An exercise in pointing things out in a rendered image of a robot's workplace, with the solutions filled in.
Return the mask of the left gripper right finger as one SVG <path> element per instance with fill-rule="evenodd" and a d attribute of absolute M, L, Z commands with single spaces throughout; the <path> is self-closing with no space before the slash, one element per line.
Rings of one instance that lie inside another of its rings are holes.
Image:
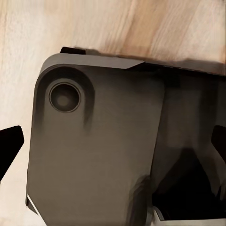
<path fill-rule="evenodd" d="M 211 142 L 226 163 L 226 127 L 216 125 L 212 132 Z"/>

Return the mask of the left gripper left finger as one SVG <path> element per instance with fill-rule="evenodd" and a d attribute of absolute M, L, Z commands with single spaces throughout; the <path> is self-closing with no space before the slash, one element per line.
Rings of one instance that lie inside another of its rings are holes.
<path fill-rule="evenodd" d="M 24 144 L 21 126 L 0 130 L 0 182 Z"/>

